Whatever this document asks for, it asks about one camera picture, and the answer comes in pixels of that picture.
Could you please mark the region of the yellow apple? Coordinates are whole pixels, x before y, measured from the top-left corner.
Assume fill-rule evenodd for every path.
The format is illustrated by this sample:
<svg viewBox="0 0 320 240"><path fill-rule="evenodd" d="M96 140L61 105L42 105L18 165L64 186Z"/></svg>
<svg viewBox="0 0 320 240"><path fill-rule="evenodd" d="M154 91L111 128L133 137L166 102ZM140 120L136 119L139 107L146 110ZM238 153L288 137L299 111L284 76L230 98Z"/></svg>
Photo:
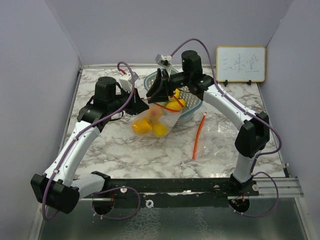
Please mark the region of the yellow apple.
<svg viewBox="0 0 320 240"><path fill-rule="evenodd" d="M173 96L170 96L169 97L169 101L170 102L175 102L176 99L179 99L180 97L180 90L178 88L176 88L174 91L173 91Z"/></svg>

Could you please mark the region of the orange tangerine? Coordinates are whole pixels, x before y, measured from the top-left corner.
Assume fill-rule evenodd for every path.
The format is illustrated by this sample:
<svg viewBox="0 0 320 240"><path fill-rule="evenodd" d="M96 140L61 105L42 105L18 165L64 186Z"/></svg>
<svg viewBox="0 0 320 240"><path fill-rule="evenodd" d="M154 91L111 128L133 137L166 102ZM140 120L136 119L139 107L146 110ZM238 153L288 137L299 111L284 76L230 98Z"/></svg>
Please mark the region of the orange tangerine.
<svg viewBox="0 0 320 240"><path fill-rule="evenodd" d="M157 121L161 116L163 116L163 111L160 108L150 108L147 116L151 121Z"/></svg>

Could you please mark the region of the yellow bell pepper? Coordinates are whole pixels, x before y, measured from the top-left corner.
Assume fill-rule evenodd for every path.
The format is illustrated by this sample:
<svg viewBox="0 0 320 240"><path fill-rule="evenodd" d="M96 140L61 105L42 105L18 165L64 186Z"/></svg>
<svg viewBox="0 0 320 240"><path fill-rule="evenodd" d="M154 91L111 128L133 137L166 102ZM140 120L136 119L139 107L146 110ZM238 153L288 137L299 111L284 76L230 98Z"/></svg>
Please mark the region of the yellow bell pepper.
<svg viewBox="0 0 320 240"><path fill-rule="evenodd" d="M152 131L152 126L144 118L135 120L131 127L133 132L137 135L146 135Z"/></svg>

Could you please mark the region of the clear zip bag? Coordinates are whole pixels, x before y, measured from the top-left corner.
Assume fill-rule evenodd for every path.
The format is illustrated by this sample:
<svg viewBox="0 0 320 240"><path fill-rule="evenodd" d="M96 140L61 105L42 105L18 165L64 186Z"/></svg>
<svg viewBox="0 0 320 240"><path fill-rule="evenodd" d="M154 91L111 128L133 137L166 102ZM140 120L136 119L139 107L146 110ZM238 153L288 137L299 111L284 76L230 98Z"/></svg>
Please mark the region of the clear zip bag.
<svg viewBox="0 0 320 240"><path fill-rule="evenodd" d="M217 157L228 161L237 158L238 152L232 143L238 131L229 121L211 125L208 114L203 113L194 139L192 159Z"/></svg>
<svg viewBox="0 0 320 240"><path fill-rule="evenodd" d="M149 109L138 114L131 123L133 133L141 137L166 136L175 126L186 104L182 99L171 101L166 105L149 104Z"/></svg>

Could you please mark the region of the blue plastic basket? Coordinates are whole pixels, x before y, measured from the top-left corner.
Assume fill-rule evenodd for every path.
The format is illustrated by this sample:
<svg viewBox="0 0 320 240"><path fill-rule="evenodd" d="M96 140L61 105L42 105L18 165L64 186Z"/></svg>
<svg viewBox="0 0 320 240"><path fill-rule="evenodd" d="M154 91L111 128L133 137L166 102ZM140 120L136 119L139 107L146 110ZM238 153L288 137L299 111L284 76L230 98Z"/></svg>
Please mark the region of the blue plastic basket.
<svg viewBox="0 0 320 240"><path fill-rule="evenodd" d="M149 74L144 79L144 88L146 91L148 91L152 86L154 80L156 79L156 75L157 72L155 71ZM174 128L181 127L182 125L191 121L195 111L198 110L202 105L202 101L195 95L191 94L186 86L180 87L179 89L179 98L186 101L186 106L183 108L182 114L180 115L178 121L175 123Z"/></svg>

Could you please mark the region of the orange bell pepper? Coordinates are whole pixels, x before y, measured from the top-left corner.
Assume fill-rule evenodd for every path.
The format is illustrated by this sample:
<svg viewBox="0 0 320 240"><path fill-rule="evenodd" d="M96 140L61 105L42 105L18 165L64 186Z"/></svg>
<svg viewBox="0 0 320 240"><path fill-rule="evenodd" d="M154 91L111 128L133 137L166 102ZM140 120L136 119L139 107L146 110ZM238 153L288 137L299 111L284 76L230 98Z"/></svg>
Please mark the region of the orange bell pepper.
<svg viewBox="0 0 320 240"><path fill-rule="evenodd" d="M169 132L169 127L161 122L158 122L153 125L152 132L157 137L164 137Z"/></svg>

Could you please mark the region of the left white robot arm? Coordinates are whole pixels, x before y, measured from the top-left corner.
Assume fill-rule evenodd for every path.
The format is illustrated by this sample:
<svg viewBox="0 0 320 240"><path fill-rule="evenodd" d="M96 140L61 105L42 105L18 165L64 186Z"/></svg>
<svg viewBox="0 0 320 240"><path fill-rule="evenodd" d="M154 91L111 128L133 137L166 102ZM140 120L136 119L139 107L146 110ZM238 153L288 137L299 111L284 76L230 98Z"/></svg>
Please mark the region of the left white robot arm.
<svg viewBox="0 0 320 240"><path fill-rule="evenodd" d="M111 190L110 177L94 171L87 177L75 180L75 173L85 153L93 141L112 121L112 116L126 112L137 115L149 106L140 99L135 87L137 77L123 75L119 80L113 77L100 77L93 96L79 110L74 129L53 163L43 174L35 174L30 181L35 197L42 204L41 211L45 220L46 208L69 214L78 201L91 194L103 198Z"/></svg>

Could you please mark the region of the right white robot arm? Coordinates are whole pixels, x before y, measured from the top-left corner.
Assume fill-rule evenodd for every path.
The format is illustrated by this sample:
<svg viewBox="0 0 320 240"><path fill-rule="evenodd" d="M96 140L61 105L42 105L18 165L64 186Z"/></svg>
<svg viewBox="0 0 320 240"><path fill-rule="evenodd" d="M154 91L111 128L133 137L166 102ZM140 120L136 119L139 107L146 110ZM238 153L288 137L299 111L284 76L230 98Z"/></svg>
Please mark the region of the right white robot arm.
<svg viewBox="0 0 320 240"><path fill-rule="evenodd" d="M247 182L253 177L256 157L270 140L269 116L265 112L256 113L224 91L210 75L203 72L201 57L194 50L181 54L182 71L171 73L171 55L157 55L160 66L155 80L147 91L148 103L162 103L173 97L174 90L187 87L189 92L210 104L233 123L238 130L235 147L238 151L236 167L231 177L229 189L240 196L248 189Z"/></svg>

